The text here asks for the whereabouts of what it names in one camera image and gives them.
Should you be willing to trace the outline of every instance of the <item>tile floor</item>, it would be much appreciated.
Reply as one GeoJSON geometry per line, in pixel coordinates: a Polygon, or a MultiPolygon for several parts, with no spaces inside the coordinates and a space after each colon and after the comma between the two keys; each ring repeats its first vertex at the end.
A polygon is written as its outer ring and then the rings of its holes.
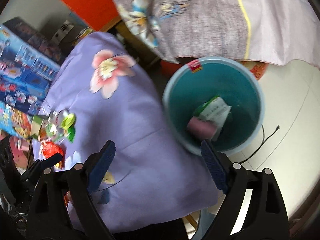
{"type": "MultiPolygon", "coordinates": [[[[161,96],[166,79],[159,78],[159,70],[150,76],[161,96]]],[[[280,130],[243,165],[251,170],[268,167],[273,171],[290,218],[320,178],[320,71],[300,60],[286,66],[269,65],[259,84],[266,103],[265,135],[273,133],[277,125],[280,130]]],[[[262,130],[247,148],[231,156],[231,161],[249,157],[261,141],[262,130]]],[[[250,196],[247,190],[232,233],[242,227],[250,196]]]]}

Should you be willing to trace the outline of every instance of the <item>blue gripper pad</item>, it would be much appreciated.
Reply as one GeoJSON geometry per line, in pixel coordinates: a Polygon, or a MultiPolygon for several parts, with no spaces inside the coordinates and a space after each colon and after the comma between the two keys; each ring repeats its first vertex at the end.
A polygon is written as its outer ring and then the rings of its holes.
{"type": "Polygon", "coordinates": [[[108,171],[112,160],[116,155],[115,143],[113,141],[107,141],[107,143],[101,149],[100,153],[102,153],[100,159],[89,174],[87,187],[89,194],[99,188],[104,175],[108,171]]]}
{"type": "Polygon", "coordinates": [[[217,189],[222,190],[222,192],[226,194],[229,189],[227,184],[227,172],[222,167],[218,158],[206,141],[201,143],[200,150],[217,189]]]}

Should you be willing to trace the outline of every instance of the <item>yellow stripe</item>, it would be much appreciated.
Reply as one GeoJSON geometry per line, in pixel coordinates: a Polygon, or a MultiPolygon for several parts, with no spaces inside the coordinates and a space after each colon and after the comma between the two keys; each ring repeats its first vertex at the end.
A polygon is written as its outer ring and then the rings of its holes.
{"type": "Polygon", "coordinates": [[[247,15],[247,12],[243,6],[242,0],[238,0],[239,6],[241,8],[241,11],[243,13],[244,19],[247,22],[247,26],[248,26],[248,38],[247,38],[247,45],[245,46],[245,54],[244,54],[244,59],[248,59],[249,57],[249,49],[250,49],[250,39],[251,39],[251,23],[250,23],[250,19],[247,15]]]}

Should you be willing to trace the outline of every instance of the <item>teal trash can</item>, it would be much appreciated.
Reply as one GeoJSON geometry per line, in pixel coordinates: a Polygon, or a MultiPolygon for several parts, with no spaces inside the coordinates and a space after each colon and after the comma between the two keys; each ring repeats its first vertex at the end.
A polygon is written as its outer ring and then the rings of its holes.
{"type": "Polygon", "coordinates": [[[197,107],[220,96],[231,111],[218,140],[217,151],[230,156],[250,144],[261,128],[264,97],[258,81],[240,63],[223,57],[204,57],[184,65],[169,80],[164,110],[174,136],[190,152],[200,155],[200,142],[186,130],[197,107]]]}

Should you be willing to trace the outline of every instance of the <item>pink flower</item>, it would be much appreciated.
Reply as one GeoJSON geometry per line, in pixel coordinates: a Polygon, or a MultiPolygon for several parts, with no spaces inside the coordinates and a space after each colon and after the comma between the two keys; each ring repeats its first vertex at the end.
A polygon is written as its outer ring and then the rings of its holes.
{"type": "Polygon", "coordinates": [[[90,81],[90,91],[98,92],[101,88],[103,98],[110,98],[119,86],[118,77],[134,76],[130,67],[136,62],[128,55],[113,56],[111,50],[103,49],[93,57],[92,67],[95,68],[90,81]]]}

